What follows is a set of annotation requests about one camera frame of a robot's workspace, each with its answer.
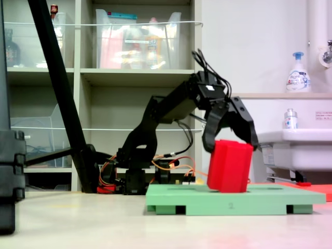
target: white bottle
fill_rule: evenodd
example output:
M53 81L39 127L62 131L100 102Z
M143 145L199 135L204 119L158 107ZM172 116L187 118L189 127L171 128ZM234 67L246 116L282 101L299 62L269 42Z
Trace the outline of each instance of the white bottle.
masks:
M291 70L286 84L287 92L311 92L311 80L301 63L302 52L293 53L296 63Z
M297 112L292 108L287 109L285 113L285 128L286 129L298 129Z

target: black stand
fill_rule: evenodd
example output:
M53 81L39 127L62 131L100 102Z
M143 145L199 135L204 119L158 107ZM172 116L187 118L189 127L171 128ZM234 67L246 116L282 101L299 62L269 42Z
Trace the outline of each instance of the black stand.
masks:
M25 161L23 132L10 130L3 1L0 0L0 233L15 231L15 203L24 199L23 167L71 155L82 191L96 193L99 167L110 155L87 145L79 122L48 7L45 0L28 0L71 148Z

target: faucet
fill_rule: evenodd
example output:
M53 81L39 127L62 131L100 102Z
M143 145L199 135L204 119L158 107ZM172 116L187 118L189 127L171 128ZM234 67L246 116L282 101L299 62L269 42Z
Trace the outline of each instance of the faucet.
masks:
M330 51L323 54L323 61L325 63L332 63L332 40L328 40L327 44Z

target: wall label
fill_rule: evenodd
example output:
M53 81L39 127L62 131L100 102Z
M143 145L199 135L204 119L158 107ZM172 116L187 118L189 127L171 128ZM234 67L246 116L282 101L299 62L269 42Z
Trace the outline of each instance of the wall label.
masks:
M332 120L332 112L316 112L316 120Z

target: electrical wire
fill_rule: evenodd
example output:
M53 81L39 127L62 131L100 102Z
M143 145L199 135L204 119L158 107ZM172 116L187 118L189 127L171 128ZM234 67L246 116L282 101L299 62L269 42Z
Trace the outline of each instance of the electrical wire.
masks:
M164 157L174 157L176 155L182 154L184 152L186 152L187 150L189 150L191 148L191 146L193 145L193 134L191 131L191 128L189 125L187 125L186 123L181 122L180 120L175 120L175 122L177 123L177 125L184 131L184 133L186 134L186 137L188 139L189 145L187 148L185 148L184 150L178 151L178 152L174 152L174 153L169 153L169 154L164 154Z
M106 167L107 165L109 165L109 163L110 163L111 161L114 160L114 158L116 158L116 155L114 155L114 156L112 156L111 158L109 158L109 159L104 163L104 165L101 167L101 169L100 169L100 172L99 172L99 183L100 183L100 185L102 185L102 186L107 186L107 187L114 186L114 184L107 183L107 182L105 182L105 181L102 179L102 172L103 172L103 170L105 169L105 167Z
M206 123L206 120L204 118L201 118L199 116L196 116L195 114L190 113L189 114L190 117L193 117L194 119L197 119L198 121L202 122L202 123Z
M213 76L215 76L218 80L222 81L226 87L227 87L227 92L226 92L226 97L225 100L229 101L231 95L232 95L232 86L230 83L222 78L205 60L205 57L200 49L198 49L198 52L192 51L191 52L192 57L195 59L195 61L204 69L205 74L207 75L208 73L211 73Z
M178 158L175 158L174 160L170 161L169 164L172 164L172 163L174 163L174 162L176 162L176 161L179 161L180 159L184 159L184 158L189 158L189 159L193 162L193 170L194 170L194 173L195 173L195 170L196 170L196 162L195 162L195 160L193 160L192 157L188 157L188 156L178 157Z
M189 171L194 171L194 172L199 173L199 174L201 174L201 175L208 176L207 174L205 174L205 173L203 173L203 172L201 172L201 171L194 170L194 169L192 168L192 166L187 165L187 164L181 164L181 165L179 165L179 166L175 166L175 167L173 167L173 168L166 169L166 168L163 168L163 167L157 165L157 164L156 164L155 162L153 162L153 161L152 161L152 163L153 163L154 166L156 166L157 168L159 168L159 169L161 169L161 170L175 170L175 169L178 169L178 168L184 168L184 167L186 167L186 168L189 168L189 169L190 169Z

